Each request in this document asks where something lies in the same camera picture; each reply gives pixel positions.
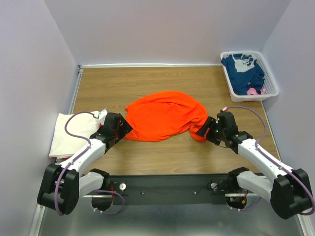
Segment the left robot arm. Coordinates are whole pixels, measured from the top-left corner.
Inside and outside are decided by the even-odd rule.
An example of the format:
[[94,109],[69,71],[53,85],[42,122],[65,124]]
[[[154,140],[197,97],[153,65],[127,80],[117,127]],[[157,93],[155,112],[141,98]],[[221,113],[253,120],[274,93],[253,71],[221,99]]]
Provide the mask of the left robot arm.
[[83,139],[87,143],[67,160],[60,164],[49,164],[45,169],[37,203],[55,210],[59,216],[69,215],[79,198],[91,192],[108,194],[111,198],[118,196],[122,206],[125,205],[123,196],[110,185],[110,175],[107,172],[93,169],[87,175],[83,173],[133,128],[120,113],[102,110],[93,117],[100,125],[89,138],[73,134],[64,127],[67,135]]

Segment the orange t-shirt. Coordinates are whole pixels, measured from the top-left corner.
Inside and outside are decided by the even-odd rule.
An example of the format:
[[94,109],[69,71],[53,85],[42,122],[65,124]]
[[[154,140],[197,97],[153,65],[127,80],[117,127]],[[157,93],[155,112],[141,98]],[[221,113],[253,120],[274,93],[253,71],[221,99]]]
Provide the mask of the orange t-shirt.
[[205,137],[196,133],[207,120],[202,104],[179,91],[162,91],[142,97],[125,107],[126,120],[133,130],[125,139],[160,142],[188,131],[198,141]]

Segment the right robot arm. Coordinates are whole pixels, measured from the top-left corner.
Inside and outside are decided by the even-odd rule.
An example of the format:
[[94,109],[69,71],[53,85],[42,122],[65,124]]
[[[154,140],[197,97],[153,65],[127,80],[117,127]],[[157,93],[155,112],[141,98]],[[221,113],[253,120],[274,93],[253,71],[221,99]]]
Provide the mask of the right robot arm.
[[261,171],[261,176],[245,167],[229,172],[222,184],[227,191],[255,193],[268,201],[282,219],[314,214],[315,199],[308,174],[303,169],[293,169],[284,164],[262,148],[248,132],[239,131],[234,115],[227,108],[221,110],[216,118],[208,117],[196,135],[215,145],[224,143]]

